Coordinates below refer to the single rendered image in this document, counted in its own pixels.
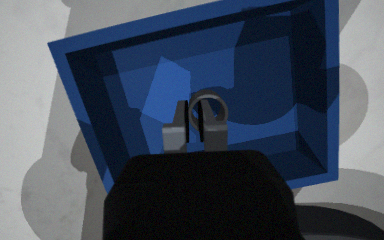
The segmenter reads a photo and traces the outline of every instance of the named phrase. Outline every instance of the metal ring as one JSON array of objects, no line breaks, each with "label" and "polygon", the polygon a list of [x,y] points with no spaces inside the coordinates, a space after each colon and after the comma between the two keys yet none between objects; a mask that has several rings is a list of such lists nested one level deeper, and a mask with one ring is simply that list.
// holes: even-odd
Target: metal ring
[{"label": "metal ring", "polygon": [[202,89],[196,92],[191,99],[189,100],[189,110],[188,110],[188,116],[189,116],[189,122],[191,123],[192,127],[194,127],[196,130],[199,131],[198,128],[198,119],[192,114],[193,107],[195,104],[197,104],[199,101],[207,98],[212,98],[217,100],[220,103],[220,110],[217,113],[216,121],[222,121],[226,122],[228,118],[228,108],[223,101],[223,99],[217,94],[216,92],[210,90],[210,89]]}]

